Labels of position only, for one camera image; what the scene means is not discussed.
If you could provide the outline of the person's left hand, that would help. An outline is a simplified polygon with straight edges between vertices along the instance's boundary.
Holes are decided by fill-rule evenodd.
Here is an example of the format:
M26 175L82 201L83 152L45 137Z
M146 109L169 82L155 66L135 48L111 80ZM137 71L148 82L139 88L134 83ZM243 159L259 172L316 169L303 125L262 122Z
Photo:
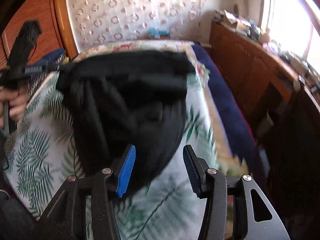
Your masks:
M21 86L19 90L2 88L0 91L1 101L1 128L4 126L4 102L8 101L10 105L9 116L12 120L20 120L29 101L29 85Z

